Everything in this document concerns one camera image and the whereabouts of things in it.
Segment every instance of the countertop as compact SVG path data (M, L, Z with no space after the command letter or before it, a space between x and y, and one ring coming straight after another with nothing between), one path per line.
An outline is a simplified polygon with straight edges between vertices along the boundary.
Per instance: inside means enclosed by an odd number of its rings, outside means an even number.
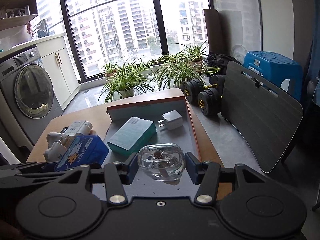
M5 56L17 51L17 50L20 50L20 49L23 49L25 47L29 47L31 45L38 44L38 43L41 43L41 42L44 42L44 41L52 40L52 39L55 39L55 38L58 38L58 37L63 37L63 33L54 34L54 35L50 35L50 36L47 36L47 37L39 38L39 39L36 39L36 40L32 40L32 41L27 41L25 43L21 43L19 45L16 45L16 46L12 47L9 50L0 52L0 59L2 57L5 57Z

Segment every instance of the blue plastic box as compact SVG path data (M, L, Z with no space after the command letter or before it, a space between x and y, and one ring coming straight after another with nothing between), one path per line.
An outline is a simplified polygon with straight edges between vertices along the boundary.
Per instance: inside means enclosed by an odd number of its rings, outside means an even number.
M102 165L108 153L108 147L98 135L78 135L54 170L65 171L81 164L99 163Z
M279 88L284 80L290 79L287 92L296 100L300 100L303 70L294 60L275 52L249 51L244 58L243 66L262 75Z

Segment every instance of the table top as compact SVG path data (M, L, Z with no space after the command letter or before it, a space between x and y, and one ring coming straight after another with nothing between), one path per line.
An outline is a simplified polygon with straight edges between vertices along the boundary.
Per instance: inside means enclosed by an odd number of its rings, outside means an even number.
M70 114L62 115L54 118L46 127L36 145L34 146L27 162L45 162L43 153L48 148L46 136L49 132L60 132L64 127L68 127L74 121L87 120L93 125L93 133L96 133L102 140L106 136L106 132L112 122L109 114L106 110L109 106L121 106L132 103L155 101L159 102L168 98L184 97L182 91L178 88L172 88L167 90L156 91L153 93L142 94L130 98L124 98L118 101L93 106L87 109L76 111ZM200 123L198 117L194 113L192 107L188 104L191 120L194 126L194 131L198 141L199 154L201 161L214 161L219 163L222 167L223 164L220 157L212 145L206 131ZM231 192L231 185L229 183L221 183L219 186L218 197L221 198Z

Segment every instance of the shelf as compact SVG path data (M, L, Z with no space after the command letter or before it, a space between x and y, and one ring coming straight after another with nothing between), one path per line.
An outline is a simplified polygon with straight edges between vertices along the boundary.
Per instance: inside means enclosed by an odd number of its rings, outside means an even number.
M31 15L22 15L22 16L10 17L6 19L0 19L0 31L17 27L17 26L26 25L28 22L30 22L32 19L36 18L37 16L38 16L37 14L31 14Z

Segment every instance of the teal box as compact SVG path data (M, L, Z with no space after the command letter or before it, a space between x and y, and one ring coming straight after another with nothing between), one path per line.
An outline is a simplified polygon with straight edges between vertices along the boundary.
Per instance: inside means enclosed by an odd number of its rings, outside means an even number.
M156 133L156 125L149 120L131 117L108 141L110 149L125 156L138 152Z

